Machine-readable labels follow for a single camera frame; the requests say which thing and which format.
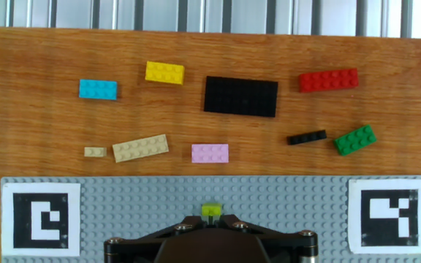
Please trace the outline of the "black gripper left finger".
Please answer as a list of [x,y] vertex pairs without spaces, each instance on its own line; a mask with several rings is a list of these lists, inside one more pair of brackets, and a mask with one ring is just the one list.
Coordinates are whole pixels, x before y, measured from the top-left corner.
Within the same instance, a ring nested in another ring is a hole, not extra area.
[[201,216],[187,216],[178,224],[137,239],[111,237],[104,242],[104,262],[155,262],[160,248],[171,237],[204,229],[207,225],[208,220]]

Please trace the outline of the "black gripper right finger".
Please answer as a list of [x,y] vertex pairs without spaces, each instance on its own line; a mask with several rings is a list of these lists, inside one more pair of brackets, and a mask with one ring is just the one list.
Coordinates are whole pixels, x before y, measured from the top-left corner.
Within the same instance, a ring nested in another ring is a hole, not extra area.
[[219,227],[232,230],[257,241],[262,251],[286,251],[290,262],[319,262],[318,235],[313,230],[304,229],[294,233],[283,233],[240,220],[235,215],[220,216]]

